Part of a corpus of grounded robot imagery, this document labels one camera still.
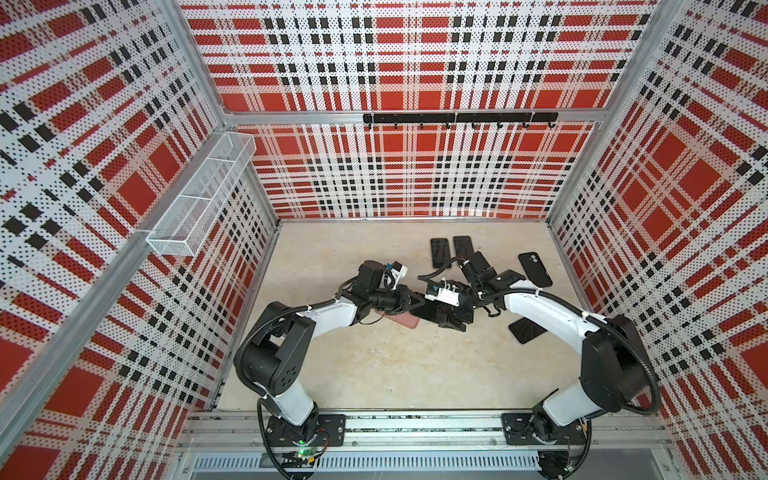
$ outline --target black mounting plate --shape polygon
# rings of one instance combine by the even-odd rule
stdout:
[[[328,446],[339,447],[344,443],[344,431],[346,430],[345,415],[318,415],[318,426],[328,432]],[[271,416],[267,428],[272,432],[267,433],[271,447],[295,447],[293,437],[288,435],[284,429],[285,423],[282,419]],[[322,432],[315,435],[315,438],[308,444],[312,447],[322,447],[326,444],[326,437]]]
[[[542,445],[531,435],[533,431],[529,428],[532,413],[502,413],[502,431],[507,445]],[[564,428],[563,435],[555,445],[583,445],[584,436],[576,429],[576,425],[571,423]]]

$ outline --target perforated panel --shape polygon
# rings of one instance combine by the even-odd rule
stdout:
[[[591,124],[242,127],[282,218],[543,218]]]
[[[154,3],[0,14],[4,395],[213,125]]]
[[[605,105],[657,2],[180,0],[231,111]]]
[[[238,181],[197,257],[151,254],[0,471],[163,478],[189,411],[207,408],[272,228]]]
[[[768,7],[687,2],[556,228],[636,321],[689,473],[765,478]]]

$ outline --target vent grille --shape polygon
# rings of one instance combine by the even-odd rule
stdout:
[[[198,472],[266,471],[266,468],[259,467],[261,458],[261,453],[204,454],[198,457],[195,470]],[[540,467],[536,451],[328,452],[318,460],[316,469],[323,472],[436,472],[540,470]]]

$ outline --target beige floor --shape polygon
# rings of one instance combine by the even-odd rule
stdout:
[[[554,283],[546,290],[578,304],[543,223],[287,223],[246,331],[274,300],[295,306],[330,298],[364,260],[399,261],[409,268],[404,283],[423,292],[415,277],[432,271],[429,239],[447,237],[453,248],[458,235],[471,236],[497,271],[523,273],[518,254],[538,252]],[[464,280],[456,266],[445,277]],[[312,341],[300,381],[321,408],[530,408],[576,381],[579,357],[551,333],[517,344],[507,325],[518,318],[479,311],[465,333],[426,320],[416,329],[386,319],[336,329]],[[217,408],[252,411],[256,396],[232,371]]]

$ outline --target smartphone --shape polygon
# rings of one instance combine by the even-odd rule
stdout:
[[[518,341],[518,343],[520,343],[520,345],[525,345],[526,343],[547,331],[547,329],[545,329],[543,326],[525,317],[521,318],[517,322],[510,323],[509,327],[507,328],[509,328],[510,333],[515,336],[515,339]]]
[[[432,247],[432,268],[440,268],[451,259],[451,247],[447,238],[432,238],[429,244]]]
[[[541,257],[536,252],[521,253],[518,255],[520,264],[525,270],[525,275],[536,286],[545,287],[552,286],[552,279],[549,278],[547,268],[541,261]]]
[[[469,258],[475,252],[471,237],[453,237],[453,250],[457,257]]]

